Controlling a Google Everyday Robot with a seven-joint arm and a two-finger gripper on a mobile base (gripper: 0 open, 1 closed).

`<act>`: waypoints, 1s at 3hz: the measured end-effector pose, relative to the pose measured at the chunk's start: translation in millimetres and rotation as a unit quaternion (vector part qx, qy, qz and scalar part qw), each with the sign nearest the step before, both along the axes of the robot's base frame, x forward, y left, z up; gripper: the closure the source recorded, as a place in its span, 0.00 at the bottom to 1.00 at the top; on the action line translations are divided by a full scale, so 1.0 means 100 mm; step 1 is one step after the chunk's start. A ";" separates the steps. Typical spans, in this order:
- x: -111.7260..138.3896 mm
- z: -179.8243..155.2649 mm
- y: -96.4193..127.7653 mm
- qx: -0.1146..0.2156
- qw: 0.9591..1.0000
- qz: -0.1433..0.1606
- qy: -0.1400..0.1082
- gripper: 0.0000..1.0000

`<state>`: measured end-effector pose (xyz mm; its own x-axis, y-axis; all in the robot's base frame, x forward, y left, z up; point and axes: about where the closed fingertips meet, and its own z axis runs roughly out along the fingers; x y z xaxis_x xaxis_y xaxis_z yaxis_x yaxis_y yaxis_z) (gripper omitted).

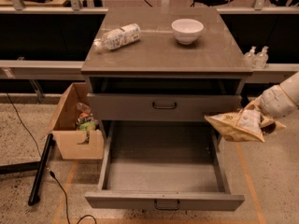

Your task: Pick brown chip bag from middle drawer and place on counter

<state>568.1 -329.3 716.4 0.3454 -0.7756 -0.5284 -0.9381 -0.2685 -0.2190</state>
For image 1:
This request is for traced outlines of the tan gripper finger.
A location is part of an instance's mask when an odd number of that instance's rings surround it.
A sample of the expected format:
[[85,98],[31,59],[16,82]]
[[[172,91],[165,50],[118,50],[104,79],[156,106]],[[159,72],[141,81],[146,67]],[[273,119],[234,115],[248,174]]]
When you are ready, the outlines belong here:
[[255,98],[254,100],[250,101],[246,106],[245,108],[247,110],[256,110],[258,112],[261,112],[262,109],[260,107],[260,102],[261,102],[261,98],[260,97],[257,97]]
[[261,134],[261,113],[255,109],[244,109],[240,113],[238,122],[236,123],[238,128],[245,130],[248,133],[255,135]]

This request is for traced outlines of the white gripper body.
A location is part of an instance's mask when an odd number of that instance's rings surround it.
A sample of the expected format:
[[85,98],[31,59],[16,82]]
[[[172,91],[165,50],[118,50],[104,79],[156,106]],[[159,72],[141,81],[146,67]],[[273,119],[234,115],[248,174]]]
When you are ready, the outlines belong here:
[[298,109],[298,90],[282,84],[272,86],[261,95],[260,107],[274,119],[288,116]]

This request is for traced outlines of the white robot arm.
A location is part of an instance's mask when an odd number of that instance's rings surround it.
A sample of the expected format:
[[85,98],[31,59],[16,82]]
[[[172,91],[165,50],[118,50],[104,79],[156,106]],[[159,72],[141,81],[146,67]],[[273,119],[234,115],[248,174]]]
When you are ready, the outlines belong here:
[[286,128],[279,119],[299,108],[299,72],[274,85],[251,101],[242,110],[242,118],[253,116],[253,127],[270,134]]

